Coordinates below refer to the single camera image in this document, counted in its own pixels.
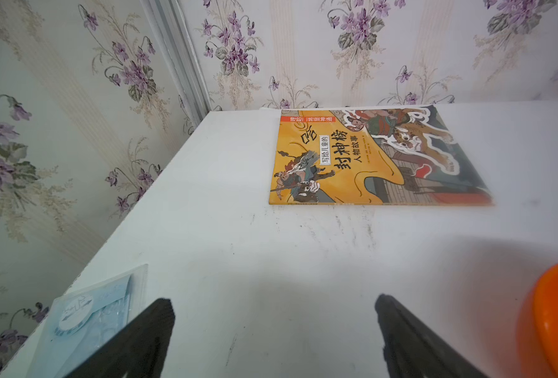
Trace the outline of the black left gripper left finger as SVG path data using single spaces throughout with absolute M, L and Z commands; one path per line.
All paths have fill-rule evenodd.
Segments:
M 69 377 L 159 377 L 175 324 L 170 299 L 156 299 Z

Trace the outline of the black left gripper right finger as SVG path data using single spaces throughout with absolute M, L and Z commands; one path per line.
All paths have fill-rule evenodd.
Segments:
M 390 377 L 484 377 L 476 366 L 390 295 L 375 303 Z

